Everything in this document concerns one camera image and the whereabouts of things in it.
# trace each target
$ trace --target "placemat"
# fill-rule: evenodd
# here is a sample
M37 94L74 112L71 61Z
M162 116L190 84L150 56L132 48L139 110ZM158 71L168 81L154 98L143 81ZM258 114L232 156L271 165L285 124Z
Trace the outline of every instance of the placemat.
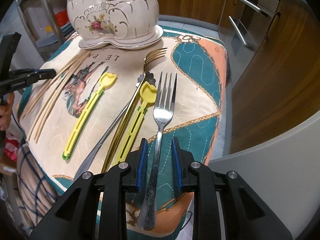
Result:
M108 46L91 51L58 98L38 143L34 142L33 137L29 142L30 150L44 174L62 194L71 185L71 180L84 158L130 100L137 78L142 72L144 57L152 50L167 47L166 58L155 62L151 70L157 80L161 71L178 74L174 116L165 128L161 147L157 192L158 223L154 230L140 231L136 227L145 187L139 194L126 194L128 229L157 237L168 236L175 231L192 199L192 194L181 195L174 187L171 138L177 136L181 148L191 151L195 160L203 163L209 160L214 146L214 135L219 128L221 98L225 92L227 72L227 53L221 41L174 28L164 29L161 41L145 49L131 51ZM74 38L64 51L45 63L42 68L59 70L79 53L80 39ZM100 76L106 70L118 74L117 81L106 89L90 116L71 159L64 161L61 155L68 136L84 105L98 88ZM32 87L31 97L42 85L43 82L38 82ZM20 124L26 134L53 89L54 86L45 93L31 114L21 120ZM151 170L157 131L152 112L153 107L150 107L132 148L135 150L139 146L141 138L148 139L149 158L145 186ZM106 139L89 169L94 174L101 171L114 132Z

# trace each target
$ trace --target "saucer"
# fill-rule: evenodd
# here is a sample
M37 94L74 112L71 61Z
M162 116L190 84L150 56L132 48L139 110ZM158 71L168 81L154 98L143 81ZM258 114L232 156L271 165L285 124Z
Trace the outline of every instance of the saucer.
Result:
M135 44L125 44L125 43L119 43L117 41L115 41L114 39L110 39L110 40L106 40L106 41L101 41L97 44L94 45L86 45L84 40L79 41L79 47L81 49L101 49L104 46L106 46L107 44L111 44L117 48L120 49L143 49L146 48L154 43L156 43L157 41L159 41L163 35L163 29L159 26L156 25L156 34L149 40L144 41L144 42L140 42L140 43L135 43Z

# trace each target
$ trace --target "black clamp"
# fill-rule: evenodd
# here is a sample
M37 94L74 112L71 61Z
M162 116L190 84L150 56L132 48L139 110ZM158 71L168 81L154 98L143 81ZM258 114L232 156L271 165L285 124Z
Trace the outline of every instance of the black clamp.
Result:
M13 54L18 47L21 34L10 33L0 40L0 97L10 92L26 88L43 79L56 76L54 69L21 69L9 71Z
M99 240L127 240L125 192L139 192L148 158L148 143L109 171L84 172L57 200L32 231L29 240L93 240L100 193L103 192Z
M221 240L216 192L220 192L226 240L292 240L292 235L267 204L235 171L211 171L171 144L175 180L181 192L194 192L193 240Z

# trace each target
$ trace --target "plaid fabric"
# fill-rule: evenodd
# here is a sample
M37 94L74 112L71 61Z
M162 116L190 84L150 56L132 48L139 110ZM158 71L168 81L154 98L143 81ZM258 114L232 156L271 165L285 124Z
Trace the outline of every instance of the plaid fabric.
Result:
M59 195L47 181L27 144L18 151L17 175L20 192L17 203L24 230L29 235Z

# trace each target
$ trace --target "fork tines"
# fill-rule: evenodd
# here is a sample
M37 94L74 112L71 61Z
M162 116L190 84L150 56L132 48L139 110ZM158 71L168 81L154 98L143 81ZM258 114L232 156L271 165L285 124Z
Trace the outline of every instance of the fork tines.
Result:
M152 52L149 52L145 58L144 64L147 65L152 61L165 57L166 52L167 52L167 48L156 49L156 50L153 50Z
M173 85L173 90L172 90L172 97L171 97L171 105L170 105L170 107L169 107L169 104L170 104L170 95L171 95L172 73L170 73L168 87L167 87L167 77L168 77L168 73L165 74L164 87L163 87L163 90L162 90L162 96L161 96L161 101L160 101L161 80L162 80L162 72L161 72L160 78L159 78L159 83L158 83L158 88L157 88L155 108L162 108L162 109L167 109L167 110L173 111L174 103L175 103L175 99L176 99L177 74L175 75L175 79L174 79L174 85Z

